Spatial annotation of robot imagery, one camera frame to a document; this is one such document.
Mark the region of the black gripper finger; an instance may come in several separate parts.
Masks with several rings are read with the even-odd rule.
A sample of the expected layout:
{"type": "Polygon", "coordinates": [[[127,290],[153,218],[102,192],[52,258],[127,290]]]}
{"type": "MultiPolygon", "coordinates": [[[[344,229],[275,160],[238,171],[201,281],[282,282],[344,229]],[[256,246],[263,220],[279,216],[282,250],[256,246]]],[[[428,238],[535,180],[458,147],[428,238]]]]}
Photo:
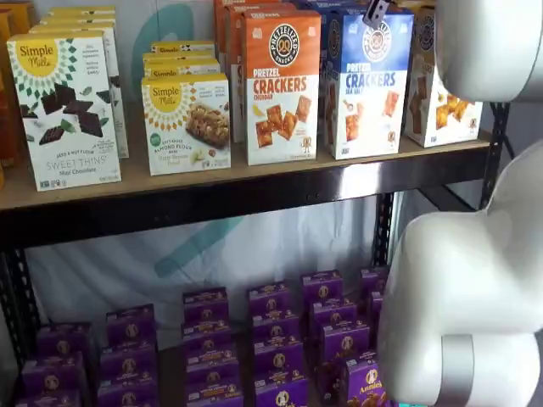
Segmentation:
{"type": "Polygon", "coordinates": [[[380,23],[389,7],[388,0],[370,0],[363,16],[365,23],[380,23]]]}

